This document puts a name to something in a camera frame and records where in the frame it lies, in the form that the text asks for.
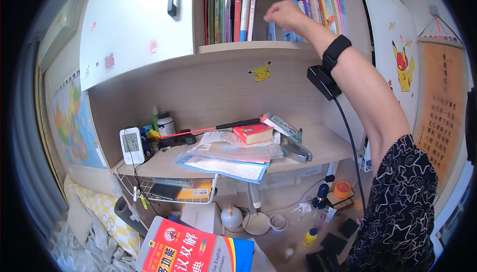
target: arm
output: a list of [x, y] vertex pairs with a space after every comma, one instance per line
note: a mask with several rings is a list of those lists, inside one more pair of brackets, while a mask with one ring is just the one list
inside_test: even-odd
[[[337, 35], [307, 17], [290, 1], [273, 4], [264, 16], [281, 27], [305, 37], [321, 57]], [[389, 85], [355, 48], [338, 57], [331, 76], [358, 114], [372, 148], [371, 163], [376, 174], [389, 148], [411, 130], [406, 115]]]

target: clock display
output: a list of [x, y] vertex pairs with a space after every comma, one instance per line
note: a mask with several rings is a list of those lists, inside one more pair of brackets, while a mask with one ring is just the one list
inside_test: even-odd
[[124, 151], [126, 153], [139, 151], [139, 141], [138, 140], [139, 140], [139, 138], [138, 138], [136, 133], [124, 134], [122, 136], [122, 143], [124, 145]]

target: checkered pillow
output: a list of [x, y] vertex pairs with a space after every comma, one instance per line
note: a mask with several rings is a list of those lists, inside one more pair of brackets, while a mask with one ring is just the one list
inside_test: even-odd
[[108, 234], [114, 238], [118, 245], [133, 257], [137, 257], [141, 246], [141, 237], [138, 232], [115, 214], [117, 197], [110, 197], [81, 187], [74, 183], [68, 175], [64, 180], [63, 187], [68, 202], [77, 195], [81, 203], [98, 216]]

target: patterned sleeve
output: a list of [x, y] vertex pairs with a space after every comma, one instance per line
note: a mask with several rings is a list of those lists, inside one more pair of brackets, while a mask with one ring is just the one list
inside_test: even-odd
[[428, 271], [434, 263], [437, 176], [411, 135], [387, 152], [346, 260], [349, 271]]

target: red book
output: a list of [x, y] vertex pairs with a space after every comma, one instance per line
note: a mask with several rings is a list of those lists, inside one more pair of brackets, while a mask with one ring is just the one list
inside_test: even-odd
[[239, 42], [240, 40], [240, 11], [242, 8], [242, 3], [240, 0], [235, 0], [234, 8], [234, 42]]
[[273, 138], [273, 127], [265, 124], [234, 127], [234, 133], [246, 144], [261, 143]]
[[208, 18], [208, 12], [207, 12], [207, 0], [204, 0], [204, 24], [206, 28], [206, 45], [208, 45], [208, 25], [207, 25], [207, 18]]
[[250, 271], [253, 246], [156, 216], [134, 267], [142, 272]]

